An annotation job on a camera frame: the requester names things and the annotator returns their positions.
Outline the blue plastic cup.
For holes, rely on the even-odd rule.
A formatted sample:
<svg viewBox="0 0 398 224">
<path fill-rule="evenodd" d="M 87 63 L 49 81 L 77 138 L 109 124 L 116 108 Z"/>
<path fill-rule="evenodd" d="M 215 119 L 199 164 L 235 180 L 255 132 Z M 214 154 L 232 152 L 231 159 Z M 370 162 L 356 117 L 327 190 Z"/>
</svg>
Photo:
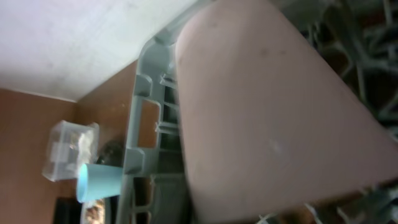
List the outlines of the blue plastic cup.
<svg viewBox="0 0 398 224">
<path fill-rule="evenodd" d="M 123 169 L 100 164 L 83 164 L 76 185 L 80 203 L 117 196 L 121 193 Z"/>
</svg>

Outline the pink plastic cup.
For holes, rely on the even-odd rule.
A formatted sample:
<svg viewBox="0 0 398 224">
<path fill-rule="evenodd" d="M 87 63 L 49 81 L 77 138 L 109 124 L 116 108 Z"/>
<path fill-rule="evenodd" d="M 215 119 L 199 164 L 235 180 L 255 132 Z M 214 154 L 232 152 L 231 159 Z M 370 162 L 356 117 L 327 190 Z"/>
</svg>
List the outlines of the pink plastic cup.
<svg viewBox="0 0 398 224">
<path fill-rule="evenodd" d="M 175 49 L 200 223 L 251 221 L 397 177 L 397 144 L 269 1 L 215 1 Z"/>
</svg>

